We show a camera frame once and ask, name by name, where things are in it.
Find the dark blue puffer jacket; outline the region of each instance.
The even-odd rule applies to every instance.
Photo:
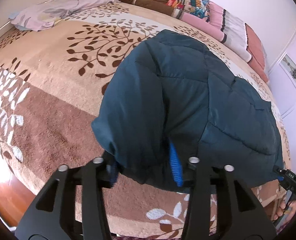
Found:
[[[140,43],[118,67],[92,129],[121,172],[179,191],[169,164],[173,142],[189,157],[235,167],[249,187],[277,179],[281,138],[271,103],[201,42],[168,30]]]

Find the wooden floor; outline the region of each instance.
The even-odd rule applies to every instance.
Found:
[[[0,156],[0,216],[10,226],[17,226],[35,195],[10,171]]]

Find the metal bolt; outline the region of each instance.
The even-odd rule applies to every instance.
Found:
[[[93,163],[103,163],[104,162],[104,158],[102,157],[96,157],[92,160]]]
[[[232,165],[226,165],[226,166],[225,166],[225,170],[226,170],[226,171],[234,171],[235,168],[234,168],[234,166],[232,166]]]
[[[58,170],[59,171],[66,171],[68,169],[68,165],[64,164],[64,165],[61,165],[59,166]]]
[[[199,158],[197,158],[197,157],[190,157],[189,158],[189,162],[190,163],[198,163],[200,160],[199,160]]]

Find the colorful cartoon pillow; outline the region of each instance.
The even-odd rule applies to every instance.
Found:
[[[169,0],[167,5],[210,21],[209,0]]]

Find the floral bedding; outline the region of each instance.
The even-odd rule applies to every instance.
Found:
[[[90,123],[98,116],[105,89],[130,51],[163,29],[206,44],[235,76],[271,101],[284,165],[290,167],[280,113],[267,85],[245,61],[178,19],[126,3],[109,3],[73,13],[41,32],[11,29],[0,38],[0,154],[33,193],[61,164],[78,167],[103,153]],[[277,181],[253,192],[263,206],[284,193]],[[140,185],[122,175],[113,189],[104,189],[110,230],[125,236],[180,237],[188,199],[188,194]],[[213,195],[212,232],[216,205]],[[79,191],[76,218],[81,219]]]

